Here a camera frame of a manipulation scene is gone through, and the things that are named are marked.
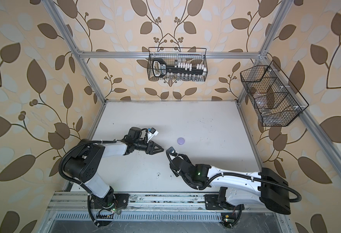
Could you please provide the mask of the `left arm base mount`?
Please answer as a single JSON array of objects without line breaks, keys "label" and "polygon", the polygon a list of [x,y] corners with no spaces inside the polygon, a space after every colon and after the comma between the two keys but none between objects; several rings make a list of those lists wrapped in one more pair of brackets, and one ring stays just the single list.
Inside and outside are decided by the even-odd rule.
[{"label": "left arm base mount", "polygon": [[107,193],[103,198],[91,195],[88,204],[92,209],[122,209],[127,207],[128,199],[129,194]]}]

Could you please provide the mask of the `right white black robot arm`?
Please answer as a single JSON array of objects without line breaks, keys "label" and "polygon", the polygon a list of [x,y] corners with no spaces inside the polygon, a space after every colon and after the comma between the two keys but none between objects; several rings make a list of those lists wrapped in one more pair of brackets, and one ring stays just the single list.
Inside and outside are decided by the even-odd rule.
[{"label": "right white black robot arm", "polygon": [[206,164],[194,165],[187,155],[177,153],[172,147],[166,150],[166,155],[172,172],[189,187],[198,191],[218,188],[216,203],[223,209],[261,204],[272,212],[289,215],[291,203],[302,200],[298,191],[268,168],[262,168],[260,172],[236,172]]}]

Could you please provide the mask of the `purple earbud charging case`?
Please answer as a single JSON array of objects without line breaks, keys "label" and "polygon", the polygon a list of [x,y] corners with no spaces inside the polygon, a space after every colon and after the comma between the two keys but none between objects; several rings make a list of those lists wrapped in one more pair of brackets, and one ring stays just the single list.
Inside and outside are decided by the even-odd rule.
[{"label": "purple earbud charging case", "polygon": [[179,145],[184,145],[185,139],[184,139],[183,137],[180,137],[180,138],[177,139],[177,143],[178,143]]}]

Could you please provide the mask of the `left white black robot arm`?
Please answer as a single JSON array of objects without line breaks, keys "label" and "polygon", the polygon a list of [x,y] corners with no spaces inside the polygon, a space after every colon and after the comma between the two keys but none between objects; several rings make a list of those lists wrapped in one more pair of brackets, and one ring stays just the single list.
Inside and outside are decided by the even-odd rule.
[{"label": "left white black robot arm", "polygon": [[131,127],[121,140],[83,139],[61,159],[60,176],[80,185],[88,194],[101,200],[113,198],[113,188],[98,174],[103,158],[129,155],[135,150],[154,155],[164,149],[151,139],[158,134],[155,128]]}]

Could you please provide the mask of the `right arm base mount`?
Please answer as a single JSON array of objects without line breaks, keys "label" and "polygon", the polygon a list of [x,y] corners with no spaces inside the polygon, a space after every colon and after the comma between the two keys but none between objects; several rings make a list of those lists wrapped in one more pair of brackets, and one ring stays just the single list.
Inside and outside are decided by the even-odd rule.
[{"label": "right arm base mount", "polygon": [[244,210],[244,205],[232,205],[227,202],[225,197],[219,194],[206,194],[204,195],[204,203],[206,210],[228,210],[228,211],[241,211]]}]

